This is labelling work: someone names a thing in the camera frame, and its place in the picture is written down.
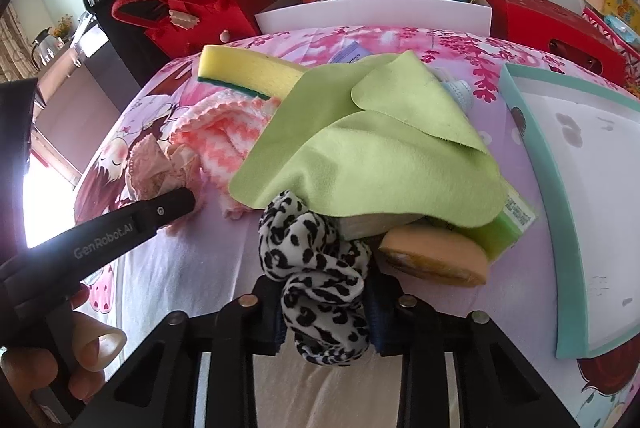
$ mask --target yellow sponge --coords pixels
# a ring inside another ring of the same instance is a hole
[[[284,99],[307,70],[244,48],[206,45],[200,56],[198,79]]]

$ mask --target white tray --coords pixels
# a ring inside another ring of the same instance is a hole
[[[551,231],[559,358],[592,358],[640,332],[640,102],[507,64],[500,93],[524,123]]]

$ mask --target black handle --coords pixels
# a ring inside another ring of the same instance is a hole
[[[71,395],[68,383],[79,364],[72,350],[73,313],[69,302],[54,309],[46,318],[20,331],[13,340],[17,347],[49,350],[58,363],[58,375],[46,388],[35,390],[31,397],[54,422],[71,423],[84,403]]]
[[[36,43],[35,45],[33,45],[33,48],[31,49],[31,62],[33,63],[33,66],[36,68],[36,70],[40,70],[40,64],[33,58],[33,53],[36,51],[36,48],[38,48],[38,44]]]

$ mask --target red handle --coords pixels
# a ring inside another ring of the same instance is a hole
[[[132,14],[127,14],[121,11],[125,5],[128,5],[132,2],[140,2],[143,0],[116,0],[115,3],[111,7],[111,16],[114,19],[128,23],[131,25],[136,25],[138,27],[145,27],[146,29],[159,29],[163,26],[161,20],[153,21],[148,20],[146,18],[141,18],[140,16],[133,16]],[[210,0],[158,0],[158,1],[172,1],[172,2],[182,2],[189,3],[192,5],[204,6],[206,3],[210,3]]]

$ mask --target orange sponge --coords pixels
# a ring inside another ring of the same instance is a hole
[[[421,222],[391,229],[380,251],[399,270],[447,285],[484,285],[489,272],[489,260],[474,241]]]

